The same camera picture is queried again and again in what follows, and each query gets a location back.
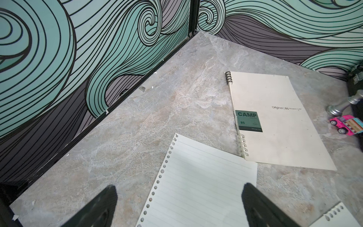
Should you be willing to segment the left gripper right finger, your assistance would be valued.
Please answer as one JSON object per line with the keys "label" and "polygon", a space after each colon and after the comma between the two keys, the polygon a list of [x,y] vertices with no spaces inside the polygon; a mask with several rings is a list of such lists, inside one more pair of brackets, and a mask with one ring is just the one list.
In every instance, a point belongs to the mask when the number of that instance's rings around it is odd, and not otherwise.
{"label": "left gripper right finger", "polygon": [[246,183],[242,201],[250,227],[300,227],[251,183]]}

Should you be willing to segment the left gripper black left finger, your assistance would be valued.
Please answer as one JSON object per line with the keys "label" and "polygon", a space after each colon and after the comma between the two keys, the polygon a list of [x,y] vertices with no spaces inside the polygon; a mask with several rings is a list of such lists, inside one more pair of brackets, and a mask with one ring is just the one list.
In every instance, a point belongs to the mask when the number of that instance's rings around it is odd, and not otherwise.
{"label": "left gripper black left finger", "polygon": [[114,185],[107,186],[78,213],[70,218],[64,227],[110,227],[118,196]]}

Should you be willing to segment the torn white lined page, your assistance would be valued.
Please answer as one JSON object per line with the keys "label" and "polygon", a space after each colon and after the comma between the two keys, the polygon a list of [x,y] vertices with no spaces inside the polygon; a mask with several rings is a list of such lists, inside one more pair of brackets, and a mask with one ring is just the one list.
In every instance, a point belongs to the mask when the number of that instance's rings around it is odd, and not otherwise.
{"label": "torn white lined page", "polygon": [[244,185],[256,184],[258,165],[175,134],[138,227],[246,227]]}

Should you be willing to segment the beige spiral notebook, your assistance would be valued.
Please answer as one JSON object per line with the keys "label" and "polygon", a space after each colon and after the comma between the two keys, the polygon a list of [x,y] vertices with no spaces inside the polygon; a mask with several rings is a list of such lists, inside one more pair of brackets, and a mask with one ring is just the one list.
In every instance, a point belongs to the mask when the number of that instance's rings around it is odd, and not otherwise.
{"label": "beige spiral notebook", "polygon": [[289,77],[226,72],[239,149],[247,161],[337,168]]}

